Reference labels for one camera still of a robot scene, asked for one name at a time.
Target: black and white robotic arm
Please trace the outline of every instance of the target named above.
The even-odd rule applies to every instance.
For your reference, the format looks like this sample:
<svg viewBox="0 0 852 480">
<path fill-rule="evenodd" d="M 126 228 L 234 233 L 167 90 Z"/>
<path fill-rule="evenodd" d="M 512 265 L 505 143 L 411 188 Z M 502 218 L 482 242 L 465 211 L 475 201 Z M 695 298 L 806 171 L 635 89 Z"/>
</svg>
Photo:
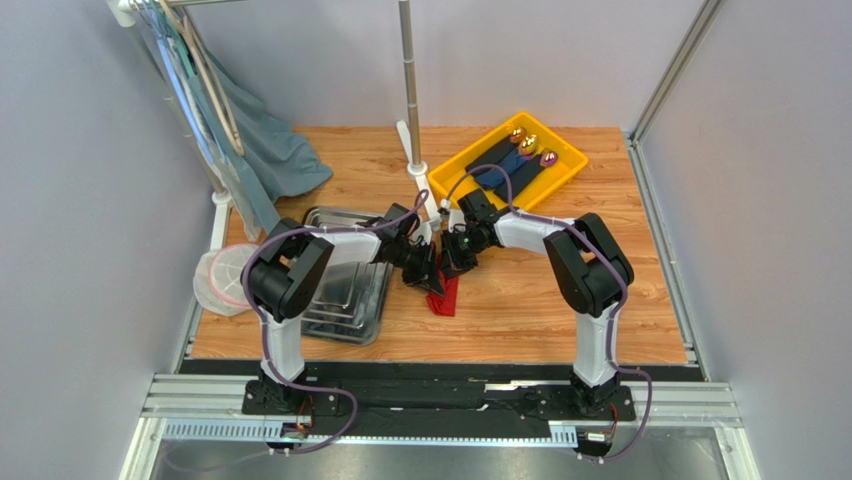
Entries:
<svg viewBox="0 0 852 480">
<path fill-rule="evenodd" d="M 587 409 L 590 413 L 607 405 L 617 387 L 616 370 L 609 361 L 612 357 L 607 354 L 609 343 L 610 354 L 614 356 L 617 314 L 612 319 L 609 335 L 607 323 L 621 298 L 621 288 L 611 272 L 598 258 L 584 259 L 583 243 L 555 222 L 547 225 L 507 209 L 498 211 L 481 190 L 460 199 L 459 206 L 460 213 L 454 211 L 450 215 L 449 229 L 441 235 L 440 265 L 433 243 L 409 240 L 416 217 L 374 232 L 314 230 L 266 248 L 249 270 L 251 294 L 266 316 L 262 321 L 268 324 L 265 345 L 268 359 L 262 365 L 264 372 L 276 378 L 269 361 L 288 381 L 304 370 L 301 315 L 327 267 L 349 262 L 389 262 L 402 268 L 406 284 L 443 295 L 437 274 L 439 268 L 446 278 L 452 278 L 476 267 L 476 255 L 489 247 L 521 248 L 547 255 L 560 292 L 575 311 L 577 357 L 572 378 L 579 382 L 576 382 L 574 403 L 581 412 Z M 378 224 L 389 223 L 405 211 L 404 207 L 394 204 Z M 589 213 L 563 221 L 585 235 L 625 284 L 632 283 L 632 267 L 598 215 Z M 270 237 L 301 227 L 294 220 L 285 219 Z M 281 262 L 282 257 L 288 260 L 287 265 Z"/>
</svg>

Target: folded red cloth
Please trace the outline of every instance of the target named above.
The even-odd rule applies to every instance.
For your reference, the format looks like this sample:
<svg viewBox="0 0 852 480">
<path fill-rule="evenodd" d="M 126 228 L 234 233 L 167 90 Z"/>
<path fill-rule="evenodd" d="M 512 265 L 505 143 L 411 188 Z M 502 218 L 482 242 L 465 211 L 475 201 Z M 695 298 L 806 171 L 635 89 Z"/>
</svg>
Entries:
<svg viewBox="0 0 852 480">
<path fill-rule="evenodd" d="M 438 276 L 441 278 L 441 285 L 444 287 L 444 296 L 441 297 L 440 295 L 430 292 L 429 295 L 426 295 L 426 303 L 429 304 L 429 308 L 432 309 L 432 313 L 435 315 L 455 317 L 456 297 L 458 296 L 459 290 L 459 277 L 446 280 L 444 278 L 444 274 L 440 271 L 438 272 Z"/>
</svg>

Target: yellow tray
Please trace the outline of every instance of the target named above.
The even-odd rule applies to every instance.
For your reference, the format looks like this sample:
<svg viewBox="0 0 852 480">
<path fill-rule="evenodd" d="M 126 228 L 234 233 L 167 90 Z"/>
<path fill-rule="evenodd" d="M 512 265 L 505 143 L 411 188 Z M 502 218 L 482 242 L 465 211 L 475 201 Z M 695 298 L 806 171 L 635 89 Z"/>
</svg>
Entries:
<svg viewBox="0 0 852 480">
<path fill-rule="evenodd" d="M 479 158 L 501 139 L 507 137 L 516 127 L 524 127 L 527 134 L 538 136 L 539 152 L 544 148 L 549 148 L 559 154 L 559 160 L 555 164 L 539 173 L 535 180 L 520 194 L 516 193 L 514 201 L 516 207 L 531 211 L 559 187 L 570 182 L 583 167 L 589 164 L 589 158 L 580 153 L 573 145 L 559 138 L 558 135 L 529 113 L 520 112 L 429 173 L 429 185 L 432 186 L 436 200 L 441 201 L 447 197 L 453 185 L 464 175 L 464 167 Z M 450 199 L 453 206 L 458 208 L 456 200 L 477 188 L 479 188 L 479 184 L 476 183 L 473 176 L 467 177 L 453 193 L 453 198 Z M 506 206 L 506 202 L 500 200 L 491 191 L 486 191 L 485 196 L 498 209 Z"/>
</svg>

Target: white wall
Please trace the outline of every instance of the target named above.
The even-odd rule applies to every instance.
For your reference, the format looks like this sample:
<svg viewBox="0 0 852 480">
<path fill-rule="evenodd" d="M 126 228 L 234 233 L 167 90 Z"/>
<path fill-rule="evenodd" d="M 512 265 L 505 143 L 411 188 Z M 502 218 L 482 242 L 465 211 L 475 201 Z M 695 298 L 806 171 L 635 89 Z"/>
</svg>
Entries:
<svg viewBox="0 0 852 480">
<path fill-rule="evenodd" d="M 726 2 L 644 151 L 762 475 L 849 478 L 852 3 Z"/>
<path fill-rule="evenodd" d="M 630 129 L 701 0 L 413 0 L 424 125 Z M 394 0 L 251 0 L 193 10 L 210 49 L 269 110 L 299 125 L 406 115 Z"/>
<path fill-rule="evenodd" d="M 117 478 L 210 187 L 103 1 L 3 5 L 0 478 Z"/>
</svg>

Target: wooden tabletop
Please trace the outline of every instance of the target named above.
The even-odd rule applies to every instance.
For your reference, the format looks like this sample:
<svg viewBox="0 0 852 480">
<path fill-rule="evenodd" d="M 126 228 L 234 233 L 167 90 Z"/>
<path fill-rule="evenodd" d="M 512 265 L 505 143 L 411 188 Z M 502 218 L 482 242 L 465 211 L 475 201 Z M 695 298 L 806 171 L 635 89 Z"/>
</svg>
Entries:
<svg viewBox="0 0 852 480">
<path fill-rule="evenodd" d="M 384 213 L 413 204 L 417 193 L 405 173 L 405 154 L 393 127 L 300 128 L 334 176 L 299 198 L 282 199 L 282 216 L 301 220 L 313 206 Z M 489 128 L 422 130 L 424 161 L 437 166 Z M 633 265 L 636 280 L 618 328 L 617 357 L 624 363 L 685 363 L 686 354 L 654 249 L 621 132 L 615 128 L 554 128 L 588 155 L 573 183 L 535 213 L 578 217 L 599 214 Z M 232 214 L 227 243 L 245 242 Z M 571 362 L 576 354 L 573 311 L 559 294 L 550 262 L 518 249 L 492 248 L 479 267 L 460 277 L 455 317 L 432 314 L 422 290 L 406 287 L 396 269 L 381 333 L 368 346 L 304 338 L 309 359 L 392 361 Z M 253 312 L 231 318 L 205 311 L 192 349 L 195 358 L 259 358 L 260 328 Z"/>
</svg>

